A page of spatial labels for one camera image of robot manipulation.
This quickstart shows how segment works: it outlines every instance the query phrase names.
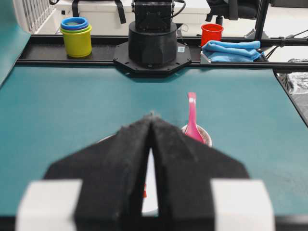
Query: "blue towel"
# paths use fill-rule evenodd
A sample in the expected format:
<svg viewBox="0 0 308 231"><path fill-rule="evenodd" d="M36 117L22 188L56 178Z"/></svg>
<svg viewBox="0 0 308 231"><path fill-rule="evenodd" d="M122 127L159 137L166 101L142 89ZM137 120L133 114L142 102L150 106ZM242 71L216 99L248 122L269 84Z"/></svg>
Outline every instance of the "blue towel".
<svg viewBox="0 0 308 231"><path fill-rule="evenodd" d="M258 48L260 41L232 43L211 40L202 51L213 62L253 62L261 56L256 51Z"/></svg>

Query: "black foam pad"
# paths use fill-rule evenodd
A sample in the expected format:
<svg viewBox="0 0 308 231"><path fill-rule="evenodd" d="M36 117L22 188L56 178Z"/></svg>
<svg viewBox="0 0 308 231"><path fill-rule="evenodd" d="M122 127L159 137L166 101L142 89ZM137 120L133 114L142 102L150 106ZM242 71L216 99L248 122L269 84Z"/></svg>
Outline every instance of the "black foam pad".
<svg viewBox="0 0 308 231"><path fill-rule="evenodd" d="M210 180L249 177L237 160L150 115L53 163L44 179L83 180L75 210L78 230L89 225L97 230L143 230L147 218L141 217L142 196L151 147L159 218L147 221L160 230L213 228Z"/></svg>
<svg viewBox="0 0 308 231"><path fill-rule="evenodd" d="M83 180L75 211L77 224L98 222L108 230L138 224L149 129L146 118L50 166L44 179Z"/></svg>
<svg viewBox="0 0 308 231"><path fill-rule="evenodd" d="M159 215L170 230L205 230L214 217L210 180L249 178L245 167L161 119L152 130Z"/></svg>

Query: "pink spoon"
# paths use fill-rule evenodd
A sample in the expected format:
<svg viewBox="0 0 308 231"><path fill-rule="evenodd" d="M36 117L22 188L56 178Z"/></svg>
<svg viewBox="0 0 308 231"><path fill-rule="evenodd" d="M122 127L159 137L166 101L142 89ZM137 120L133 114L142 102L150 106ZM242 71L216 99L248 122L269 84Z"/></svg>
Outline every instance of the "pink spoon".
<svg viewBox="0 0 308 231"><path fill-rule="evenodd" d="M188 93L189 102L189 114L188 114L188 125L185 131L185 135L188 135L195 140L205 143L197 127L197 111L196 111L196 93Z"/></svg>

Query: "black chair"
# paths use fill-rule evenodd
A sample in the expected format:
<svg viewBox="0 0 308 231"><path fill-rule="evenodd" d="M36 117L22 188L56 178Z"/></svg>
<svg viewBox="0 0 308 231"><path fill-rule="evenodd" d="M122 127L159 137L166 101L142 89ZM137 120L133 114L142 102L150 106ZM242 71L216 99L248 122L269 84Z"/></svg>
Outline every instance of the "black chair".
<svg viewBox="0 0 308 231"><path fill-rule="evenodd" d="M256 19L260 0L207 0L211 12L207 15L206 21L211 22L213 15L217 15L216 24L222 25L223 17L229 20L239 18Z"/></svg>

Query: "teal table surface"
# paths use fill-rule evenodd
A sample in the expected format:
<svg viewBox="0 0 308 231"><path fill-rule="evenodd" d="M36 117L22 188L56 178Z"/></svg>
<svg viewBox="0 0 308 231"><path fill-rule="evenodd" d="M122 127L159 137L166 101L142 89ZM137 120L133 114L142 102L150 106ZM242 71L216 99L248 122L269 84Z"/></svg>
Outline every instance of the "teal table surface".
<svg viewBox="0 0 308 231"><path fill-rule="evenodd" d="M308 213L308 128L272 70L184 68L137 79L114 68L15 67L0 89L0 216L53 161L150 112L181 128L188 92L215 148L264 180L276 215Z"/></svg>
<svg viewBox="0 0 308 231"><path fill-rule="evenodd" d="M0 5L0 88L27 44L30 34L20 28L15 18L12 0Z"/></svg>

